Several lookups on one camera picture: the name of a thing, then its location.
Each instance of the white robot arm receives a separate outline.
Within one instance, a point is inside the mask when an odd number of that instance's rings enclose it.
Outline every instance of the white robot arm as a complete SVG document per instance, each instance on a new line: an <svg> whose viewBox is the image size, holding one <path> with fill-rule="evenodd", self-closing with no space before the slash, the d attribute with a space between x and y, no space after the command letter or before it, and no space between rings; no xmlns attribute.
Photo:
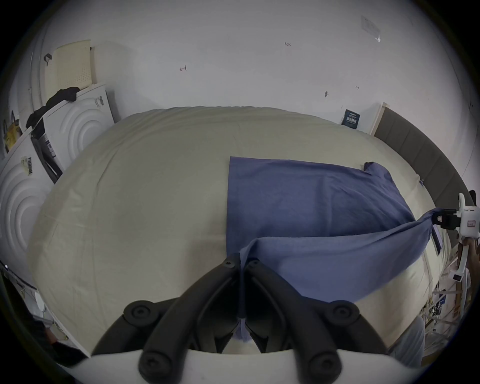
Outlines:
<svg viewBox="0 0 480 384"><path fill-rule="evenodd" d="M456 229L458 237L462 238L480 238L479 223L480 223L480 207L466 206L465 197L462 193L458 196L459 207L458 210L444 210L433 218L435 224L439 224L445 229ZM468 246L463 247L462 257L457 270L450 271L448 277L457 282L463 280L465 275L465 267L467 265Z"/></svg>

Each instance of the headboard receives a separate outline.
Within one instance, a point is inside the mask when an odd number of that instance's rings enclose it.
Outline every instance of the headboard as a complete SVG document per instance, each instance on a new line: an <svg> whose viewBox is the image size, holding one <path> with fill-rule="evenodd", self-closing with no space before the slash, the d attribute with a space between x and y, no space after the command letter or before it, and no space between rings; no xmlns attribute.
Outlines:
<svg viewBox="0 0 480 384"><path fill-rule="evenodd" d="M463 193L466 205L474 205L459 173L443 152L412 123L393 112L385 104L373 135L402 156L420 176L423 185L440 208L458 209L458 194ZM457 232L448 231L452 247Z"/></svg>

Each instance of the blue cloth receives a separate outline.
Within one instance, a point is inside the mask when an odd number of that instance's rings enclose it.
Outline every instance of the blue cloth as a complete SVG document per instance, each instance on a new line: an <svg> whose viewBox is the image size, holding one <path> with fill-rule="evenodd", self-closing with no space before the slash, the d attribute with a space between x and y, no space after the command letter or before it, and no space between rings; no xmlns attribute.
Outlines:
<svg viewBox="0 0 480 384"><path fill-rule="evenodd" d="M389 172L230 158L227 252L258 258L301 295L355 302L416 261L432 231Z"/></svg>

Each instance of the bed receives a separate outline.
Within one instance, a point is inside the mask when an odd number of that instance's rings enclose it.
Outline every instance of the bed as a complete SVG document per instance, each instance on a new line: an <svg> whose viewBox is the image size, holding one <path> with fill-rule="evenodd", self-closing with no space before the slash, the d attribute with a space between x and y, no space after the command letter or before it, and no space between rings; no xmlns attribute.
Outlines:
<svg viewBox="0 0 480 384"><path fill-rule="evenodd" d="M181 295L225 258L230 156L386 167L415 218L435 207L381 140L273 108L173 108L129 116L89 145L42 206L27 258L56 321L87 355L135 300ZM356 304L390 346L420 312L450 251L431 240Z"/></svg>

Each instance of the beige bedsheet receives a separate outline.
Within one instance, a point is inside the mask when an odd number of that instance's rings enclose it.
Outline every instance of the beige bedsheet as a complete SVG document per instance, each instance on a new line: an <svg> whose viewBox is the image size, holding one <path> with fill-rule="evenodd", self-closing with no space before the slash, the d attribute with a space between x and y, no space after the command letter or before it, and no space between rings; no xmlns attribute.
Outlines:
<svg viewBox="0 0 480 384"><path fill-rule="evenodd" d="M45 201L28 249L36 285L90 353L134 300L181 295L225 257L230 156L386 167L415 217L434 207L400 155L365 133L272 108L175 108L130 116L76 159ZM418 314L450 249L423 256L357 302L391 345Z"/></svg>

